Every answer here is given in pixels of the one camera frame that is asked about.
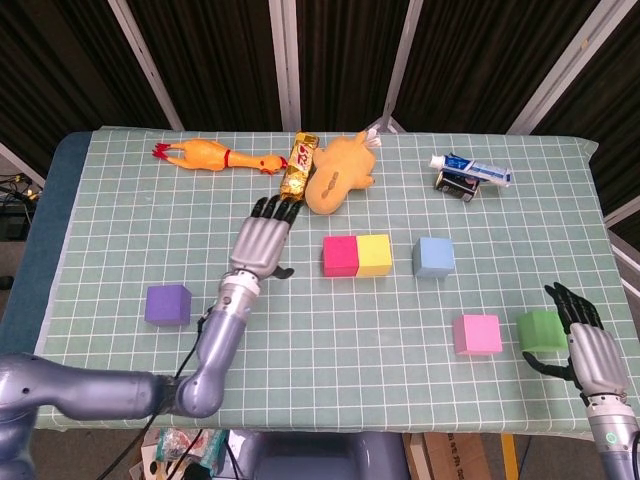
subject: green grid mat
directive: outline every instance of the green grid mat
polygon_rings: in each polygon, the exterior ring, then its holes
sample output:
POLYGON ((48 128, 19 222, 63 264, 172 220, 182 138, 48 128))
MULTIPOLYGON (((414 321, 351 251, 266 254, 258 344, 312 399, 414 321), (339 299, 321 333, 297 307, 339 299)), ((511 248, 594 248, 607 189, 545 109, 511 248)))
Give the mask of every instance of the green grid mat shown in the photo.
MULTIPOLYGON (((253 203, 280 175, 248 169, 189 171, 150 155, 156 142, 194 136, 254 154, 288 156, 287 133, 101 130, 93 135, 39 346, 66 365, 173 374, 216 296, 253 203), (192 323, 144 322, 149 285, 184 283, 192 323)), ((334 134, 322 134, 324 146, 334 134)), ((553 308, 543 285, 560 281, 593 301, 620 340, 637 406, 640 349, 591 175, 595 144, 568 137, 383 135, 376 184, 353 191, 331 216, 303 209, 268 280, 227 376, 214 417, 160 417, 160 425, 305 430, 589 431, 573 386, 542 378, 522 360, 515 319, 553 308), (508 166, 509 188, 483 186, 471 203, 433 188, 433 153, 508 166), (325 235, 389 233, 393 271, 379 278, 323 278, 325 235), (420 236, 450 237, 456 273, 416 279, 420 236), (504 351, 457 356, 452 322, 496 314, 504 351)), ((566 354, 546 354, 564 362, 566 354)), ((192 371, 192 361, 187 371, 192 371)), ((143 421, 77 422, 42 409, 38 425, 139 427, 143 421)))

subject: candy bar wrapper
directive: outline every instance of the candy bar wrapper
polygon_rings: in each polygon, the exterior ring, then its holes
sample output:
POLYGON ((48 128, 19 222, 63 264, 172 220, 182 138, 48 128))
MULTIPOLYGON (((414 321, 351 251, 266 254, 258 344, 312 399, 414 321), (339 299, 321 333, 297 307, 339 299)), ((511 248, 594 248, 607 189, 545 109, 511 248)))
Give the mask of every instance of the candy bar wrapper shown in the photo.
POLYGON ((296 133, 287 170, 280 184, 281 200, 291 202, 302 200, 313 165, 313 152, 318 146, 318 141, 318 137, 311 133, 296 133))

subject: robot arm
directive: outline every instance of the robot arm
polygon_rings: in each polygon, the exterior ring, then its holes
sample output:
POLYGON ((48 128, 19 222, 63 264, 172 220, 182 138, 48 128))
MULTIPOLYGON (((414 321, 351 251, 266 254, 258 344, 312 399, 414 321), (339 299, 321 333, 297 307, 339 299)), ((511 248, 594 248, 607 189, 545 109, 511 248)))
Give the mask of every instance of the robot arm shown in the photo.
POLYGON ((76 420, 140 419, 157 413, 203 418, 222 404, 224 377, 244 332, 259 282, 288 278, 277 263, 301 204, 260 199, 240 230, 231 271, 220 282, 202 337, 199 366, 186 378, 85 370, 28 354, 0 356, 0 480, 33 480, 28 442, 38 408, 76 420))
POLYGON ((602 327, 591 302, 559 283, 545 286, 558 307, 560 321, 569 343, 567 366, 543 364, 523 352, 536 371, 572 381, 587 407, 587 418, 607 478, 634 480, 632 448, 638 431, 633 410, 626 403, 629 378, 620 349, 613 336, 602 327))

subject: orange stuffed animal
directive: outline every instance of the orange stuffed animal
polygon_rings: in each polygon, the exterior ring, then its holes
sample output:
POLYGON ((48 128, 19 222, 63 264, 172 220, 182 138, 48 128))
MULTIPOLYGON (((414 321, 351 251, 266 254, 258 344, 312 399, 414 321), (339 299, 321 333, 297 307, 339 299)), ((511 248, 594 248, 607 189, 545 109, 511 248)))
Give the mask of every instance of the orange stuffed animal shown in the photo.
POLYGON ((305 199, 315 213, 328 215, 335 212, 347 198, 349 190, 373 185, 370 173, 376 157, 369 147, 379 147, 375 130, 360 132, 355 138, 338 137, 323 150, 313 154, 316 173, 313 174, 305 199))
POLYGON ((213 140, 194 138, 183 143, 157 143, 152 155, 167 160, 179 167, 196 169, 204 168, 217 172, 227 167, 257 168, 262 173, 274 174, 287 167, 287 161, 278 155, 254 157, 234 152, 221 143, 213 140), (184 158, 169 157, 165 152, 169 149, 184 151, 184 158))

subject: green cube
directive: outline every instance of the green cube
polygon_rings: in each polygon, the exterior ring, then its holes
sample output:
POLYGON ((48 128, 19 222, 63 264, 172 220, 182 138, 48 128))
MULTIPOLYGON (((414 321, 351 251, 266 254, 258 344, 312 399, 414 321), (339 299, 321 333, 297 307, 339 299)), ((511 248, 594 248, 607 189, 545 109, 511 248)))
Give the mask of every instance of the green cube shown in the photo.
POLYGON ((518 317, 516 324, 523 352, 558 352, 568 348, 567 335, 556 312, 534 310, 518 317))

